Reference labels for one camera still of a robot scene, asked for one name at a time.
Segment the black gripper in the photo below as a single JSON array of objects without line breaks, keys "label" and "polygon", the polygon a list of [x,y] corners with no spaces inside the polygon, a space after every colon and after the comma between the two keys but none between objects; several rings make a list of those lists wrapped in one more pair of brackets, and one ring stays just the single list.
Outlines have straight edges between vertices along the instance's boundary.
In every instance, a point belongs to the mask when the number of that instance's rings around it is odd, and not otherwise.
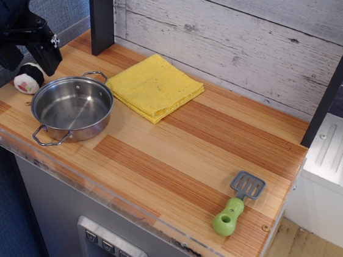
[{"label": "black gripper", "polygon": [[[0,41],[28,46],[27,50],[47,76],[53,76],[62,61],[56,38],[42,17],[31,12],[30,0],[0,0]],[[23,53],[12,44],[0,44],[0,66],[15,71]]]}]

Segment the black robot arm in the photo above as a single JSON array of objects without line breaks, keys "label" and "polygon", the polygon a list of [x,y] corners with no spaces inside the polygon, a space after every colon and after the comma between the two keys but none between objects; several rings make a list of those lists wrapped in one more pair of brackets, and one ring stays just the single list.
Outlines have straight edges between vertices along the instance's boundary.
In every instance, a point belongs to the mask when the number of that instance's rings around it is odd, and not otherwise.
[{"label": "black robot arm", "polygon": [[42,17],[29,9],[30,0],[0,0],[0,66],[15,71],[23,60],[24,46],[46,75],[62,61],[59,39]]}]

